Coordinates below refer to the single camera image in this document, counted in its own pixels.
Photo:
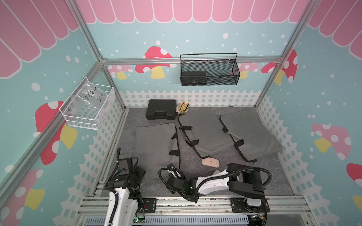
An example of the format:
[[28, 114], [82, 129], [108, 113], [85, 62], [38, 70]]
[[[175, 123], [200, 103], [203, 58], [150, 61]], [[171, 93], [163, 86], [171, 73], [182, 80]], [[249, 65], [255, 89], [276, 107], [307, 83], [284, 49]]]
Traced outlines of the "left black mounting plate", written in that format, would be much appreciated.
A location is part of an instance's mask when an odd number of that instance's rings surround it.
[[156, 198], [143, 198], [140, 208], [140, 213], [155, 213], [156, 212]]

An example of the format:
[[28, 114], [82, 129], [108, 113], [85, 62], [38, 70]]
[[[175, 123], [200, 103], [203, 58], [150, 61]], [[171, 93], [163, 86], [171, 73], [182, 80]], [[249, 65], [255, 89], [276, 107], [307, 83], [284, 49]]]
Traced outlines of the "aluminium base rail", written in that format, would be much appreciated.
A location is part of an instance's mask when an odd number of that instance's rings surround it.
[[[300, 214], [311, 215], [305, 198], [295, 196], [266, 196], [269, 214]], [[80, 216], [105, 216], [108, 209], [108, 198], [90, 197], [82, 201], [79, 211]], [[204, 196], [197, 203], [189, 202], [179, 196], [161, 196], [156, 198], [154, 213], [141, 211], [139, 216], [171, 216], [171, 215], [232, 215], [231, 197], [228, 196]]]

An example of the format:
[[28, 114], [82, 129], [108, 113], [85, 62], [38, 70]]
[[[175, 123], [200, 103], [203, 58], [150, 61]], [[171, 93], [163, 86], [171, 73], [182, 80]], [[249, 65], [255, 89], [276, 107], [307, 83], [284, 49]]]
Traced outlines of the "clear plastic bag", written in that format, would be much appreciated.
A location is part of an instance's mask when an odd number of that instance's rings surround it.
[[97, 120], [107, 115], [115, 101], [115, 92], [105, 91], [105, 86], [86, 82], [75, 95], [71, 97], [66, 112], [77, 118]]

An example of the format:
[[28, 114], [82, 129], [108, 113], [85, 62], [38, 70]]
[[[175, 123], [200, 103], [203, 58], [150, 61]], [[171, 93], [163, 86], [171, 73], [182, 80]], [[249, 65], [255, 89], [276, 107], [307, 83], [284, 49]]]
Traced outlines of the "black plastic tool case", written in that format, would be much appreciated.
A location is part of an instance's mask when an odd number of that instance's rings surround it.
[[176, 100], [151, 99], [148, 103], [146, 118], [148, 120], [156, 120], [156, 119], [175, 120]]

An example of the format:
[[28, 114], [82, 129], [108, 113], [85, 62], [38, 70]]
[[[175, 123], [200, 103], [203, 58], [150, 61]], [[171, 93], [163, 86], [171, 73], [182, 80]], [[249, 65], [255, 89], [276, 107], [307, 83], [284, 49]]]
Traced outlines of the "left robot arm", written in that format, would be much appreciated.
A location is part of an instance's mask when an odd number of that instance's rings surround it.
[[138, 166], [138, 158], [120, 159], [117, 148], [116, 166], [103, 190], [109, 192], [105, 226], [131, 226], [134, 217], [144, 207], [140, 186], [146, 171]]

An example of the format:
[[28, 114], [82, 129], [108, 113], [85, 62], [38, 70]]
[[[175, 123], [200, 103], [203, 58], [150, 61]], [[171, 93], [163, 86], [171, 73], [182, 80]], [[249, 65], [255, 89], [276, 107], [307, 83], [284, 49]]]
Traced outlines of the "black box in basket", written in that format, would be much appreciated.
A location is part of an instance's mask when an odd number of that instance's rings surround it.
[[181, 86], [207, 85], [205, 71], [185, 71], [181, 73]]

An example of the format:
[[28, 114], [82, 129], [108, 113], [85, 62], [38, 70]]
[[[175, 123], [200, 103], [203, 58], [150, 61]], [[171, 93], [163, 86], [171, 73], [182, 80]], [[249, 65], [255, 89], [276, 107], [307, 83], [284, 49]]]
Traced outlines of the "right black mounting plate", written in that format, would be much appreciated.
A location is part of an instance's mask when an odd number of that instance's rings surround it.
[[270, 207], [266, 198], [252, 199], [246, 197], [231, 198], [233, 213], [264, 213], [270, 212]]

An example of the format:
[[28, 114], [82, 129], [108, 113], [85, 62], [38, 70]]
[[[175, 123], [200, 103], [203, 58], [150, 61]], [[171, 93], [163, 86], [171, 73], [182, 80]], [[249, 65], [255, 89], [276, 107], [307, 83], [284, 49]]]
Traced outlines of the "black mounting plate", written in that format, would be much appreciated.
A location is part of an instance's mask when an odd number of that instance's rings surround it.
[[155, 213], [156, 212], [156, 198], [143, 198], [140, 208], [140, 213]]
[[233, 213], [264, 213], [270, 212], [270, 207], [266, 198], [252, 199], [246, 197], [231, 198]]

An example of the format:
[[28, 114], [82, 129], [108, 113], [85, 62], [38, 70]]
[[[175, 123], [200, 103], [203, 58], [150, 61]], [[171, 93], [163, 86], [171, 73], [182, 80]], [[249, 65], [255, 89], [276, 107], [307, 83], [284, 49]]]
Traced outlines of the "yellow black pliers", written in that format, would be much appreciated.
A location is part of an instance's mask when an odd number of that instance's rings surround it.
[[188, 111], [189, 103], [183, 102], [176, 105], [176, 115], [183, 115]]

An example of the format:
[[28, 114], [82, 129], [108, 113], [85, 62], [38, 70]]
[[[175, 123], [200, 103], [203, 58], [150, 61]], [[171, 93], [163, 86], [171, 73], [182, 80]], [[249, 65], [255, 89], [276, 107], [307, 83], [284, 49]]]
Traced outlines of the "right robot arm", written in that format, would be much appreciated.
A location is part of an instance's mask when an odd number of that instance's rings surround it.
[[211, 176], [186, 179], [172, 164], [158, 171], [160, 180], [171, 193], [178, 193], [189, 202], [197, 203], [201, 196], [228, 190], [243, 197], [242, 205], [249, 213], [270, 211], [265, 187], [271, 182], [269, 170], [229, 163], [227, 169], [215, 171]]

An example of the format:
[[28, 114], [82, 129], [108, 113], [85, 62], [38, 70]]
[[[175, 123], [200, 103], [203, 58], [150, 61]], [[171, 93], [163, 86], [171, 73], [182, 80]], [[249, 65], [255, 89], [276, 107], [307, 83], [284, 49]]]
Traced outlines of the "pink mouse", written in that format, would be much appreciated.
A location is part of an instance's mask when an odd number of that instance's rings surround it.
[[210, 166], [210, 167], [213, 167], [213, 168], [219, 168], [219, 166], [220, 166], [219, 160], [217, 160], [215, 158], [211, 158], [211, 157], [202, 159], [202, 164], [204, 166]]

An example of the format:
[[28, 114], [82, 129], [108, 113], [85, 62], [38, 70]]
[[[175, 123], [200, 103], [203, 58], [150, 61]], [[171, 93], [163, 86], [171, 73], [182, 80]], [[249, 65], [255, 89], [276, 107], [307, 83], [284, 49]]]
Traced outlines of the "grey laptop bag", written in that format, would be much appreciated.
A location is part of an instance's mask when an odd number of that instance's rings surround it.
[[170, 164], [179, 169], [181, 157], [175, 124], [138, 127], [134, 154], [139, 158], [140, 167], [146, 171], [145, 179], [157, 178], [159, 169]]
[[234, 144], [230, 135], [224, 132], [219, 117], [210, 107], [181, 115], [178, 122], [186, 144], [202, 159]]
[[280, 152], [283, 146], [251, 110], [242, 110], [219, 118], [223, 131], [234, 142], [234, 147], [251, 163]]

